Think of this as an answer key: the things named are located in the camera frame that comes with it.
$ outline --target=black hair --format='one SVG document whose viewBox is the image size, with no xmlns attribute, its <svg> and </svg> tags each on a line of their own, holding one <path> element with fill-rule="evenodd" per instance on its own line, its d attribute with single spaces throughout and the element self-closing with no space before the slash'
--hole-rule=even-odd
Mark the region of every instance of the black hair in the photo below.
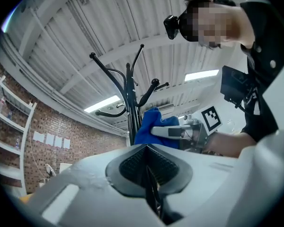
<svg viewBox="0 0 284 227">
<path fill-rule="evenodd" d="M 187 9 L 192 9 L 192 8 L 200 7 L 205 2 L 209 2 L 209 0 L 185 0 L 184 2 L 187 6 Z M 213 3 L 228 5 L 228 6 L 232 6 L 232 7 L 236 6 L 236 3 L 232 0 L 213 0 Z M 221 48 L 221 44 L 216 44 L 214 42 L 210 42 L 209 44 L 203 44 L 203 43 L 199 42 L 199 44 L 201 46 L 206 46 L 206 47 L 211 48 L 211 49 L 216 48 L 216 47 Z"/>
</svg>

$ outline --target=brick wall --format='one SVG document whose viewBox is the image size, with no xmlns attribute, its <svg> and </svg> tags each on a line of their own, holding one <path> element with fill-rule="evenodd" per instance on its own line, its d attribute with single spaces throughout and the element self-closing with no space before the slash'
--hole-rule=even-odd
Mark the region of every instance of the brick wall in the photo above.
<svg viewBox="0 0 284 227">
<path fill-rule="evenodd" d="M 60 163 L 72 164 L 88 156 L 126 147 L 125 138 L 86 126 L 46 106 L 22 88 L 9 74 L 4 72 L 3 67 L 0 65 L 0 78 L 3 75 L 6 76 L 4 80 L 5 85 L 13 93 L 27 103 L 30 101 L 37 103 L 31 122 L 31 143 L 37 165 L 45 176 L 46 163 L 51 165 L 54 171 L 58 173 Z M 2 114 L 7 116 L 10 110 L 13 110 L 12 121 L 24 127 L 27 116 L 8 103 L 4 106 Z M 34 131 L 45 135 L 50 133 L 62 138 L 70 138 L 70 149 L 47 146 L 44 143 L 36 142 L 32 139 Z M 1 141 L 14 146 L 19 136 L 22 137 L 20 132 L 0 122 Z M 39 179 L 43 178 L 34 163 L 29 138 L 30 135 L 28 133 L 24 153 L 24 175 L 28 193 L 34 192 L 38 187 Z M 0 148 L 0 162 L 19 167 L 19 156 Z M 19 181 L 7 177 L 2 177 L 2 182 L 14 186 L 21 185 Z"/>
</svg>

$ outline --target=cable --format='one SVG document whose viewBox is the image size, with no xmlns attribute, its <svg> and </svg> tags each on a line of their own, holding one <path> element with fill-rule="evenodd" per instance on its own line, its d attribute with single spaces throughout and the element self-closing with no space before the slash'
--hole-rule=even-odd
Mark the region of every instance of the cable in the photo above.
<svg viewBox="0 0 284 227">
<path fill-rule="evenodd" d="M 31 140 L 31 133 L 30 133 L 30 124 L 29 124 L 29 128 L 28 128 L 28 130 L 29 130 L 29 144 L 30 144 L 30 151 L 31 151 L 31 153 L 32 153 L 32 156 L 33 156 L 33 160 L 34 160 L 34 162 L 35 162 L 35 164 L 36 164 L 36 167 L 38 168 L 38 171 L 39 171 L 39 173 L 42 175 L 42 177 L 43 178 L 45 178 L 46 179 L 46 177 L 43 175 L 43 173 L 40 171 L 40 168 L 38 167 L 38 164 L 37 164 L 37 162 L 36 162 L 36 160 L 35 160 L 35 157 L 34 157 L 34 153 L 33 153 L 33 147 L 32 147 L 32 140 Z"/>
</svg>

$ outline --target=white ceiling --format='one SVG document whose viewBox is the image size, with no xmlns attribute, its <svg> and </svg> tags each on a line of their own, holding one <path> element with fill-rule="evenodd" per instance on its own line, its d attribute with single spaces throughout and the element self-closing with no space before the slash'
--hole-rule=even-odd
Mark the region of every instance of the white ceiling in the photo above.
<svg viewBox="0 0 284 227">
<path fill-rule="evenodd" d="M 21 57 L 22 74 L 42 90 L 51 88 L 50 99 L 59 97 L 65 110 L 86 117 L 93 127 L 122 134 L 127 131 L 126 116 L 97 117 L 83 111 L 119 95 L 89 58 L 91 52 L 107 67 L 125 73 L 126 63 L 132 64 L 140 44 L 145 44 L 134 71 L 139 84 L 136 94 L 139 100 L 153 78 L 169 82 L 144 107 L 174 104 L 174 112 L 166 116 L 192 113 L 209 95 L 219 93 L 220 72 L 216 77 L 184 83 L 186 73 L 220 69 L 234 56 L 242 56 L 233 44 L 210 50 L 187 43 L 180 35 L 169 40 L 163 20 L 184 9 L 184 0 L 24 0 L 4 38 L 15 47 L 14 56 Z M 117 113 L 122 108 L 102 110 Z"/>
</svg>

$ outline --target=man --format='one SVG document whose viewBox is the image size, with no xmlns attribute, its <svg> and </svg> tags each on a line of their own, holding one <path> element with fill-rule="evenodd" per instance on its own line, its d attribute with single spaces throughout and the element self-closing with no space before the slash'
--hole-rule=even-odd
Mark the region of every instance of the man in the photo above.
<svg viewBox="0 0 284 227">
<path fill-rule="evenodd" d="M 209 48 L 238 42 L 248 57 L 248 73 L 257 87 L 244 102 L 246 126 L 238 135 L 213 134 L 204 148 L 238 157 L 243 148 L 277 130 L 263 93 L 284 66 L 284 22 L 271 5 L 260 2 L 237 7 L 231 0 L 186 0 L 186 5 L 178 19 L 184 38 Z"/>
</svg>

